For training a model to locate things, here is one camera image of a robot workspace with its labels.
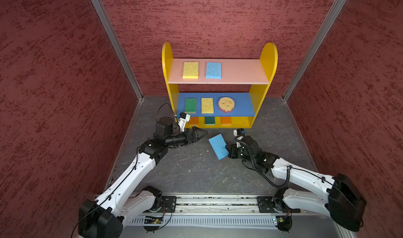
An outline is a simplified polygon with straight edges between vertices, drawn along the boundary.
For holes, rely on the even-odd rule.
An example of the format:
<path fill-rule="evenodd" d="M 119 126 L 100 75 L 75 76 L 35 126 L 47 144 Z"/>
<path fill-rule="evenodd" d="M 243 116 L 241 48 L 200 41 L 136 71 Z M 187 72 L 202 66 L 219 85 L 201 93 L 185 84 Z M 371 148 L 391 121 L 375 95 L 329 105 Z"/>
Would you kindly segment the tan orange-backed sponge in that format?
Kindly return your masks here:
<path fill-rule="evenodd" d="M 189 125 L 198 126 L 199 125 L 199 117 L 191 117 Z"/>

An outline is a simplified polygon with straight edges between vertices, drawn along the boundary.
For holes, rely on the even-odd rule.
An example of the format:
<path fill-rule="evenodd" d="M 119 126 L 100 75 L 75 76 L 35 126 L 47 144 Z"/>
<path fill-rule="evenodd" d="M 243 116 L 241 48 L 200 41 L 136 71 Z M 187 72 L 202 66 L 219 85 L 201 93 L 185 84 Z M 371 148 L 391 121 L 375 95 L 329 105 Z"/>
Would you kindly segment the dark green sponge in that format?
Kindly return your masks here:
<path fill-rule="evenodd" d="M 215 117 L 205 117 L 205 125 L 215 125 Z"/>

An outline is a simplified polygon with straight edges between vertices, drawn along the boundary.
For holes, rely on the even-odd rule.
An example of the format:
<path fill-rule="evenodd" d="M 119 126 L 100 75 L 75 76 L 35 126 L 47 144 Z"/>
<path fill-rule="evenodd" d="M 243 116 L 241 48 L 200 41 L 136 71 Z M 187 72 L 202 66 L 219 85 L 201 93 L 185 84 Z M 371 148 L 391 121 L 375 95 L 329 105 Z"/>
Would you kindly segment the light blue sponge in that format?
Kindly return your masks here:
<path fill-rule="evenodd" d="M 206 64 L 206 78 L 221 79 L 221 63 L 207 62 Z"/>
<path fill-rule="evenodd" d="M 209 143 L 216 154 L 218 160 L 222 160 L 226 157 L 228 157 L 229 152 L 226 149 L 226 142 L 221 134 L 214 136 L 209 139 Z"/>

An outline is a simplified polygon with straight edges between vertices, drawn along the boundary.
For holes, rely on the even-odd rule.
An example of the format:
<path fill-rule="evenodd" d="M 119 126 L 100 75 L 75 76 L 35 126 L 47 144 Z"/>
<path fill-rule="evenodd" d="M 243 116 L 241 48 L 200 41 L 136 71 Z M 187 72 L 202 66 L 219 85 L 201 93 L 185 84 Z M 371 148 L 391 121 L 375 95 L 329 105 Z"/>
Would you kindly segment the orange sponge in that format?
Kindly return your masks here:
<path fill-rule="evenodd" d="M 221 122 L 222 126 L 231 125 L 232 124 L 232 118 L 231 117 L 221 117 L 220 122 Z"/>

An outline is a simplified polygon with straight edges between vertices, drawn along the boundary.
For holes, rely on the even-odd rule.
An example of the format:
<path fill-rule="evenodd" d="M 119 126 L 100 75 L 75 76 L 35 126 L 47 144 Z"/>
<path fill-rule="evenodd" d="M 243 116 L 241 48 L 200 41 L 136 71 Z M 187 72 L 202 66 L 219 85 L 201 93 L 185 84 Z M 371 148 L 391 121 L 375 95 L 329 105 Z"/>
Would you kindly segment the bright green sponge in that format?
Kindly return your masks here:
<path fill-rule="evenodd" d="M 196 98 L 186 98 L 185 99 L 184 113 L 195 114 L 196 108 L 197 108 L 197 99 Z"/>

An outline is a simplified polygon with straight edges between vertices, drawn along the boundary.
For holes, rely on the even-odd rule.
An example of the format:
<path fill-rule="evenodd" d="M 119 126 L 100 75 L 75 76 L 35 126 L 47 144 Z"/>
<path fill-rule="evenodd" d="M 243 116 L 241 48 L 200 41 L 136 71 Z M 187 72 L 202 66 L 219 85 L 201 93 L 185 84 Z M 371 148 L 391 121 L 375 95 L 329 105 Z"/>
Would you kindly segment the yellow sponge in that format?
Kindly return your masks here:
<path fill-rule="evenodd" d="M 201 113 L 202 114 L 213 114 L 214 113 L 213 98 L 201 98 Z"/>
<path fill-rule="evenodd" d="M 198 79 L 199 62 L 184 62 L 183 79 Z"/>

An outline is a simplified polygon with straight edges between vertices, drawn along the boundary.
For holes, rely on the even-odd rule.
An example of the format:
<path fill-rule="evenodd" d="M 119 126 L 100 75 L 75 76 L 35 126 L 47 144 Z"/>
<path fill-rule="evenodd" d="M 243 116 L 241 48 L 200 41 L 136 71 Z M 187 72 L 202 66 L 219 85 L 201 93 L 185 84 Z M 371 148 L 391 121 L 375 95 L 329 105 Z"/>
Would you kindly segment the round smiley face sponge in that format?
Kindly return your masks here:
<path fill-rule="evenodd" d="M 232 112 L 235 108 L 235 101 L 230 97 L 222 97 L 218 102 L 218 107 L 224 113 Z"/>

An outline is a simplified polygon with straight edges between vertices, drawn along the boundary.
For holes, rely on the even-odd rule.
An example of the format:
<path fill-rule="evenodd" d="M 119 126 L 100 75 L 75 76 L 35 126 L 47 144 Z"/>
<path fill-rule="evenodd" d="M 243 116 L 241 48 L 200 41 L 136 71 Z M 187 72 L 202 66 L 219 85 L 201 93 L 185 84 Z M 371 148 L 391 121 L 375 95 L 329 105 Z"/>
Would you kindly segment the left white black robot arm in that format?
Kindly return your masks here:
<path fill-rule="evenodd" d="M 187 128 L 188 114 L 175 121 L 162 117 L 155 124 L 153 138 L 145 141 L 123 174 L 94 201 L 86 200 L 79 208 L 79 221 L 73 234 L 81 238 L 118 238 L 127 224 L 145 211 L 163 206 L 161 190 L 145 187 L 135 198 L 130 196 L 171 148 L 187 146 L 207 136 L 198 127 Z"/>

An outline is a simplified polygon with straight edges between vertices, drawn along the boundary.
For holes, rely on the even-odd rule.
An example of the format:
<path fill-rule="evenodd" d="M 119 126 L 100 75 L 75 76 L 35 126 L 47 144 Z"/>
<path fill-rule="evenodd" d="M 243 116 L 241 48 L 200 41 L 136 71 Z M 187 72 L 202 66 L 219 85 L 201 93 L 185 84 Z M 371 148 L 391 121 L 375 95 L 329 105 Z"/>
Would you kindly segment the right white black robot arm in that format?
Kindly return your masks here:
<path fill-rule="evenodd" d="M 239 134 L 226 145 L 228 157 L 250 163 L 250 169 L 278 191 L 272 207 L 278 212 L 308 210 L 330 217 L 339 226 L 358 232 L 367 201 L 346 175 L 324 175 L 263 151 L 250 136 Z"/>

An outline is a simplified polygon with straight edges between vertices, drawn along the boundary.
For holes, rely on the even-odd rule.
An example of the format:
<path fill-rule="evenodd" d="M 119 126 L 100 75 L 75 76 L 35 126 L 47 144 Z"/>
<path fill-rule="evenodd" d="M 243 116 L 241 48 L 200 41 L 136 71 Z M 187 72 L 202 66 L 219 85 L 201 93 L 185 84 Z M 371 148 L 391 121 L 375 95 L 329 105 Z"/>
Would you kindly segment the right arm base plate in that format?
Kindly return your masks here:
<path fill-rule="evenodd" d="M 300 209 L 289 208 L 282 200 L 273 197 L 258 196 L 257 206 L 260 213 L 300 213 Z"/>

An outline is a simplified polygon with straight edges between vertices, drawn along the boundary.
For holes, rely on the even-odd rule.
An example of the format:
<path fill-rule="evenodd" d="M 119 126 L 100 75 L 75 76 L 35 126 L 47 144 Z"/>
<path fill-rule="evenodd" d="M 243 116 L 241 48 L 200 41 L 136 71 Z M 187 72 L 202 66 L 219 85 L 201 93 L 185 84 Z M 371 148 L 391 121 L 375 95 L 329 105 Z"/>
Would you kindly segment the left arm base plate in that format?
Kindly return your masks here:
<path fill-rule="evenodd" d="M 177 196 L 157 196 L 155 198 L 151 213 L 173 213 L 176 208 Z"/>

